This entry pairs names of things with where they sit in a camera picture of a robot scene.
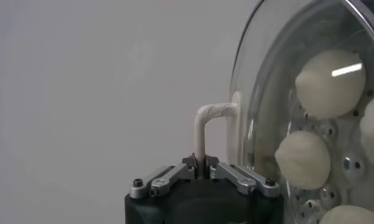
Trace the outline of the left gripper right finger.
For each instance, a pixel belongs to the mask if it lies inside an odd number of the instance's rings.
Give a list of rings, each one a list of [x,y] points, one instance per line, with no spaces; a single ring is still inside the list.
[[[224,195],[236,191],[250,196],[254,192],[266,198],[277,198],[280,195],[279,185],[269,178],[249,170],[247,167],[220,162],[217,157],[206,155],[207,192],[213,195]]]

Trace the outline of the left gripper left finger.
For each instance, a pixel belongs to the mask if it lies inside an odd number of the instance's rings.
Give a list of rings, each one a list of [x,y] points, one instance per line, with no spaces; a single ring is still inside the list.
[[[192,153],[176,166],[162,166],[145,177],[135,178],[131,183],[129,196],[141,199],[166,195],[175,183],[195,179],[196,168],[195,154]]]

